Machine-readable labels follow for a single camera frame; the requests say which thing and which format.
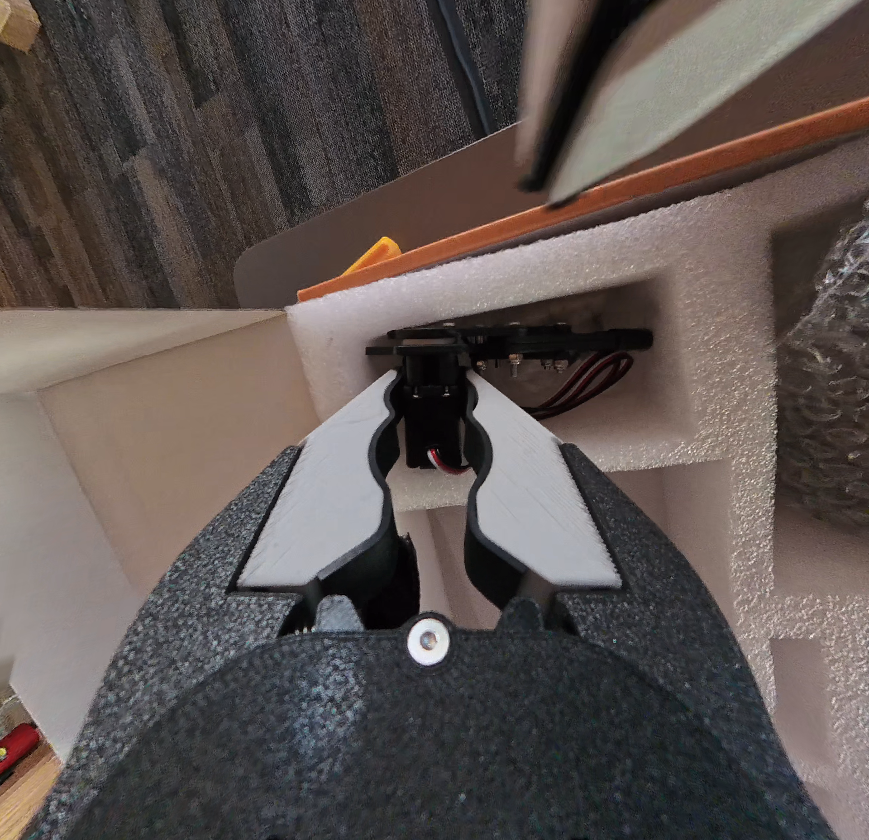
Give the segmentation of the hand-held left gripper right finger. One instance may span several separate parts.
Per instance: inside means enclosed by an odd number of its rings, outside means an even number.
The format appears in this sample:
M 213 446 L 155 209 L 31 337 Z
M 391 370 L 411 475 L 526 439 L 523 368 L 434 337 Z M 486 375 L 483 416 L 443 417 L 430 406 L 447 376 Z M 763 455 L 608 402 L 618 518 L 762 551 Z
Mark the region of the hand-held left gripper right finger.
M 554 588 L 621 589 L 561 440 L 480 375 L 467 379 L 472 536 L 521 576 Z

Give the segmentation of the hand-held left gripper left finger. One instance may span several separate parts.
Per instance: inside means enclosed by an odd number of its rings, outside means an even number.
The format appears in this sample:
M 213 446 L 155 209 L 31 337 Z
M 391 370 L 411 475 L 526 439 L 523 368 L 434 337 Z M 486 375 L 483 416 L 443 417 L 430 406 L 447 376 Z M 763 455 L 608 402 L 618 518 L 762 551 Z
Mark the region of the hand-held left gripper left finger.
M 302 442 L 236 585 L 247 591 L 305 590 L 380 554 L 371 574 L 349 574 L 350 591 L 375 591 L 397 533 L 386 482 L 400 455 L 400 416 L 388 370 Z

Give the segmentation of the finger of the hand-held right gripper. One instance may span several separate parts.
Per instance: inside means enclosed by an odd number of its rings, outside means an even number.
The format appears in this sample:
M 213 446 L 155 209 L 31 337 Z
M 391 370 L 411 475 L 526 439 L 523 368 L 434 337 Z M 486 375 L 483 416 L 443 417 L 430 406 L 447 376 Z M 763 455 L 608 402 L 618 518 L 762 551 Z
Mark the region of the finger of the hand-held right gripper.
M 863 0 L 601 0 L 549 123 L 549 204 L 665 146 Z
M 606 50 L 610 0 L 527 0 L 516 162 L 523 190 L 544 190 Z

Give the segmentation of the black toy claw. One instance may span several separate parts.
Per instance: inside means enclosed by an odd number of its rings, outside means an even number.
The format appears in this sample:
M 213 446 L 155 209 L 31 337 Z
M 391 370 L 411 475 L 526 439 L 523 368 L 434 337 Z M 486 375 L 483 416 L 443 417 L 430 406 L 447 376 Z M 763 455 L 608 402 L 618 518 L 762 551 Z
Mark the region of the black toy claw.
M 401 359 L 400 384 L 392 402 L 405 424 L 407 466 L 450 475 L 470 468 L 463 459 L 461 429 L 468 408 L 469 371 L 481 374 L 505 364 L 516 378 L 528 361 L 561 374 L 572 369 L 547 400 L 523 407 L 543 421 L 611 389 L 633 367 L 633 354 L 654 345 L 652 330 L 644 327 L 577 333 L 568 323 L 439 323 L 395 328 L 385 336 L 383 342 L 367 346 L 366 354 Z

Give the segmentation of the orange white cardboard box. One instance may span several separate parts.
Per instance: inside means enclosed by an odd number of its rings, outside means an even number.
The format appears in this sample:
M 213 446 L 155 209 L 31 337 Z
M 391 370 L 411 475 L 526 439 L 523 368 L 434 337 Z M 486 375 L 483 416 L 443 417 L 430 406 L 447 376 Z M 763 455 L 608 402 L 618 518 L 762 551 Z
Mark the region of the orange white cardboard box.
M 728 191 L 689 160 L 554 237 Z M 287 311 L 2 311 L 2 681 L 61 762 L 160 577 L 322 421 Z

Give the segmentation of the white foam insert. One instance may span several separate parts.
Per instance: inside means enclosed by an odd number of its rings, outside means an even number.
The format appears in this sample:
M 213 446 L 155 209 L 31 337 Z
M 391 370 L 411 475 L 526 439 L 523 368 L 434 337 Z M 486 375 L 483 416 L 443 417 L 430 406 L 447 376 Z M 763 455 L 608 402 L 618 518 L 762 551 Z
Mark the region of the white foam insert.
M 287 308 L 321 420 L 377 376 L 388 330 L 556 298 L 649 327 L 625 381 L 548 423 L 627 491 L 736 630 L 799 775 L 867 838 L 867 544 L 774 510 L 772 235 L 867 193 L 867 140 L 734 190 Z

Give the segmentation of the wooden block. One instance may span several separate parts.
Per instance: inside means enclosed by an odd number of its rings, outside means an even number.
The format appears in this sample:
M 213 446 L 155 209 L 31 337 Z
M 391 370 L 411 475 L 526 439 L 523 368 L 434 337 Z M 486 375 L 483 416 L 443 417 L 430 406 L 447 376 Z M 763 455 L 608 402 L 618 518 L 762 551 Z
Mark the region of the wooden block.
M 41 27 L 37 12 L 27 0 L 1 0 L 1 44 L 29 52 Z

